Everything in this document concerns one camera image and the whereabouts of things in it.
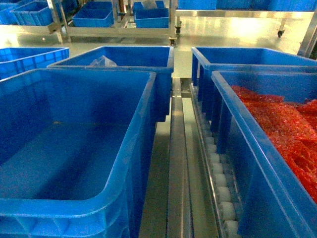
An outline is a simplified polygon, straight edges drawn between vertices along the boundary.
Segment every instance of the red plastic pieces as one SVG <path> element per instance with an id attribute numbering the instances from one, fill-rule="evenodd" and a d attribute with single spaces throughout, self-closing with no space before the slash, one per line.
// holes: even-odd
<path id="1" fill-rule="evenodd" d="M 253 102 L 266 102 L 266 103 L 282 103 L 284 97 L 276 96 L 276 95 L 261 95 L 253 92 L 249 89 L 232 86 L 233 91 L 238 95 L 238 97 L 243 101 L 253 101 Z"/>
<path id="2" fill-rule="evenodd" d="M 317 203 L 317 100 L 284 103 L 281 96 L 232 89 Z"/>

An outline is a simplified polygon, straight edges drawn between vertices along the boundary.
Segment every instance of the metal track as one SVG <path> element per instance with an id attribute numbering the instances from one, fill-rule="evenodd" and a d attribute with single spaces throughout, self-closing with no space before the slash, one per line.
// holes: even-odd
<path id="1" fill-rule="evenodd" d="M 194 237 L 180 78 L 173 79 L 166 237 Z"/>

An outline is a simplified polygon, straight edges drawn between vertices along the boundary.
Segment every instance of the clear plastic bag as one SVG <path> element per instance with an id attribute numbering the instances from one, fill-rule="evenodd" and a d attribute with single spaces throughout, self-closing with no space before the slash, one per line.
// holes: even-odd
<path id="1" fill-rule="evenodd" d="M 145 10 L 155 9 L 158 7 L 155 0 L 142 0 L 141 3 L 142 3 L 142 6 Z"/>
<path id="2" fill-rule="evenodd" d="M 101 56 L 98 59 L 95 59 L 94 61 L 92 61 L 92 63 L 89 66 L 118 67 L 118 65 L 115 62 L 108 59 L 106 56 Z"/>

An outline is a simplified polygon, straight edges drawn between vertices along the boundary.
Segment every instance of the blue plastic crate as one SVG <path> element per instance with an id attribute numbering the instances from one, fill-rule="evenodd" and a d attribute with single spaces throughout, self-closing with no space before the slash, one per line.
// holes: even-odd
<path id="1" fill-rule="evenodd" d="M 15 4 L 18 4 L 19 6 L 22 6 L 32 1 L 33 0 L 0 0 L 0 3 L 15 3 Z"/>
<path id="2" fill-rule="evenodd" d="M 16 23 L 14 15 L 10 12 L 12 9 L 16 8 L 15 3 L 0 3 L 0 24 L 10 25 Z"/>
<path id="3" fill-rule="evenodd" d="M 108 1 L 91 1 L 73 17 L 77 27 L 111 27 L 114 24 L 112 4 Z"/>
<path id="4" fill-rule="evenodd" d="M 285 96 L 302 103 L 317 99 L 317 74 L 214 71 L 220 107 L 214 108 L 217 152 L 234 170 L 243 238 L 315 238 L 317 205 L 230 86 Z"/>
<path id="5" fill-rule="evenodd" d="M 165 8 L 164 1 L 155 1 L 157 3 L 158 8 Z M 136 1 L 133 3 L 133 11 L 136 12 L 138 10 L 144 10 L 144 7 L 140 1 Z"/>
<path id="6" fill-rule="evenodd" d="M 217 9 L 250 9 L 252 0 L 217 0 Z"/>
<path id="7" fill-rule="evenodd" d="M 165 116 L 169 114 L 171 75 L 174 71 L 174 48 L 104 46 L 71 59 L 54 63 L 49 67 L 93 68 L 90 64 L 101 56 L 106 56 L 114 61 L 118 65 L 118 68 L 121 69 L 153 71 L 157 73 L 156 111 L 159 114 L 158 121 L 165 121 Z"/>
<path id="8" fill-rule="evenodd" d="M 268 6 L 272 11 L 315 11 L 316 0 L 272 0 Z"/>
<path id="9" fill-rule="evenodd" d="M 154 82 L 84 69 L 0 81 L 1 237 L 138 237 Z"/>
<path id="10" fill-rule="evenodd" d="M 23 73 L 69 57 L 68 48 L 4 48 L 0 49 L 0 79 Z"/>
<path id="11" fill-rule="evenodd" d="M 168 8 L 139 10 L 134 13 L 137 28 L 168 28 Z"/>
<path id="12" fill-rule="evenodd" d="M 179 0 L 179 10 L 215 10 L 217 0 Z"/>
<path id="13" fill-rule="evenodd" d="M 52 12 L 46 2 L 34 1 L 11 12 L 19 25 L 47 26 L 53 22 Z"/>
<path id="14" fill-rule="evenodd" d="M 192 80 L 198 88 L 198 99 L 202 100 L 202 110 L 211 119 L 213 82 L 211 73 L 215 70 L 233 71 L 283 71 L 317 72 L 317 61 L 265 48 L 192 48 Z M 197 80 L 198 64 L 200 75 Z"/>

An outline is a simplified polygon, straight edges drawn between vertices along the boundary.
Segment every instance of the floor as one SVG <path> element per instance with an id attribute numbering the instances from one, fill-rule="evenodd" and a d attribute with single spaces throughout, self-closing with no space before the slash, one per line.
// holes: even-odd
<path id="1" fill-rule="evenodd" d="M 280 26 L 278 19 L 246 18 L 182 18 L 181 35 L 175 48 L 174 77 L 191 77 L 191 47 L 266 47 L 296 54 L 304 37 L 309 20 L 287 20 L 285 34 L 277 37 Z M 70 48 L 73 57 L 103 45 L 168 45 L 168 39 L 132 38 L 73 38 L 73 43 L 64 44 Z M 0 47 L 59 47 L 56 36 L 32 37 L 3 35 Z M 206 203 L 204 176 L 198 150 L 198 132 L 195 126 L 190 98 L 183 98 L 185 132 L 188 159 L 190 161 L 190 187 L 193 202 L 195 237 L 217 237 L 214 216 L 210 204 Z M 168 149 L 170 118 L 158 123 L 149 175 L 146 203 L 141 224 L 141 238 L 165 237 L 166 206 L 168 195 Z"/>

